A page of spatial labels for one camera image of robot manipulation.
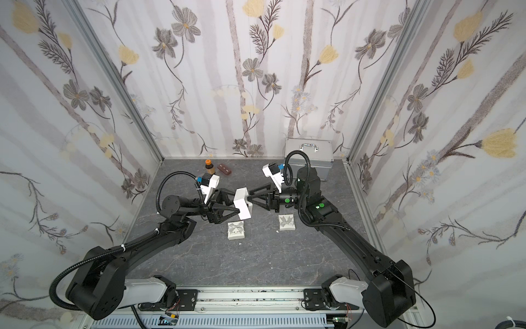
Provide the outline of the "white jewelry box lid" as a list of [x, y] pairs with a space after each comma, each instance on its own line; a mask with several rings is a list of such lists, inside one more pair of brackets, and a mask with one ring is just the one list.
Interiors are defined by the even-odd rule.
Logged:
[[234, 204], [236, 206], [246, 205], [248, 196], [249, 196], [249, 192], [248, 192], [247, 187], [237, 189], [234, 195]]
[[279, 215], [279, 230], [280, 231], [291, 231], [295, 230], [295, 218], [293, 214]]

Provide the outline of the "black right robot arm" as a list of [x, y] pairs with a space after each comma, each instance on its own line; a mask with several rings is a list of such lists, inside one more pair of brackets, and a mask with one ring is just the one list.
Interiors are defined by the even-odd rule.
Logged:
[[262, 171], [272, 183], [251, 190], [248, 200], [268, 211], [293, 207], [305, 226], [325, 235], [364, 273], [363, 280], [335, 275], [317, 295], [305, 290], [305, 310], [355, 306], [387, 328], [416, 304], [421, 295], [414, 287], [411, 267], [403, 260], [394, 262], [347, 223], [323, 195], [321, 179], [305, 152], [294, 150], [284, 163], [266, 164]]

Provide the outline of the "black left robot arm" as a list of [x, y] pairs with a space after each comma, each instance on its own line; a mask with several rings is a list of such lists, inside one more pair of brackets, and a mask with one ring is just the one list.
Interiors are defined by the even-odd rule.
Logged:
[[219, 176], [197, 177], [187, 171], [175, 171], [168, 178], [184, 175], [192, 178], [198, 196], [188, 199], [178, 195], [161, 197], [156, 192], [157, 213], [164, 218], [149, 234], [109, 249], [91, 249], [76, 263], [52, 281], [49, 297], [58, 307], [83, 311], [100, 320], [120, 307], [125, 298], [127, 275], [151, 257], [186, 241], [195, 226], [194, 216], [220, 224], [239, 214], [235, 192], [219, 188]]

